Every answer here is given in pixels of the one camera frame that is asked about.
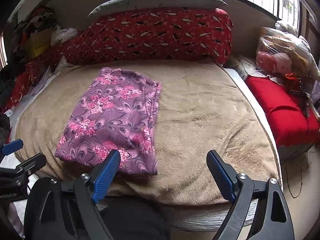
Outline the grey pillow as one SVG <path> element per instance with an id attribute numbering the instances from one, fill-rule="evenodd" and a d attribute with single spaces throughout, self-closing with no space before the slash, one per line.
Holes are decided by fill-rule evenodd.
<path id="1" fill-rule="evenodd" d="M 141 9 L 178 8 L 187 7 L 194 9 L 216 9 L 226 6 L 223 0 L 110 0 L 92 10 L 88 17 L 99 18 L 115 14 Z"/>

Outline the red folded cloth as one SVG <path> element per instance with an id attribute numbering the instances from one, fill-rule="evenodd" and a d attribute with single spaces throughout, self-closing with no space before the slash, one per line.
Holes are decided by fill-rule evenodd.
<path id="1" fill-rule="evenodd" d="M 319 122 L 310 112 L 307 118 L 300 99 L 269 78 L 249 76 L 246 85 L 262 107 L 276 145 L 319 144 Z"/>

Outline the red patterned long pillow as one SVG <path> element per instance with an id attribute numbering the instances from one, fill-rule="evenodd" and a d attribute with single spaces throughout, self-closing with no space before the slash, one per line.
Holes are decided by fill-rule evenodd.
<path id="1" fill-rule="evenodd" d="M 213 59 L 232 50 L 233 24 L 222 9 L 156 8 L 102 16 L 75 38 L 45 50 L 29 64 L 55 68 L 110 61 Z"/>

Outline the red star patterned cloth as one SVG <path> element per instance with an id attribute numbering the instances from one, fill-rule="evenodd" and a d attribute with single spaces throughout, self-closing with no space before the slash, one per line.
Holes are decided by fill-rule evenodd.
<path id="1" fill-rule="evenodd" d="M 1 70 L 1 113 L 13 109 L 39 83 L 48 68 L 43 62 L 33 60 L 21 62 L 17 68 L 10 64 Z"/>

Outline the plastic wrapped doll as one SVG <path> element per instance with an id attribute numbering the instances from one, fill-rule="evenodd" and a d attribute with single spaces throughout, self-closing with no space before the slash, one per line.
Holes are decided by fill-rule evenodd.
<path id="1" fill-rule="evenodd" d="M 311 77 L 319 81 L 319 68 L 304 37 L 281 30 L 262 27 L 257 51 L 257 65 L 267 73 L 282 76 Z"/>

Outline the purple floral garment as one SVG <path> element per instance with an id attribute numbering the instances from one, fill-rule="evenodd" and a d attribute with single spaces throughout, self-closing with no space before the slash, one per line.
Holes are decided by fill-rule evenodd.
<path id="1" fill-rule="evenodd" d="M 120 171 L 157 175 L 154 131 L 161 84 L 138 72 L 104 67 L 90 84 L 61 135 L 55 156 L 81 166 L 120 153 Z"/>

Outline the beige fleece blanket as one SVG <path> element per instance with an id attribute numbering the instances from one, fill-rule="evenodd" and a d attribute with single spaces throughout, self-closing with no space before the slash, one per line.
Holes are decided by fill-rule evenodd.
<path id="1" fill-rule="evenodd" d="M 223 203 L 208 170 L 215 150 L 238 172 L 253 180 L 281 180 L 276 147 L 255 111 L 227 72 L 211 62 L 117 61 L 110 68 L 130 69 L 160 82 L 155 127 L 157 175 L 137 178 L 120 173 L 108 194 L 138 195 L 168 205 Z M 71 113 L 101 64 L 65 68 L 22 112 L 15 138 L 24 146 L 20 161 L 43 153 L 40 175 L 71 180 L 85 169 L 54 153 Z"/>

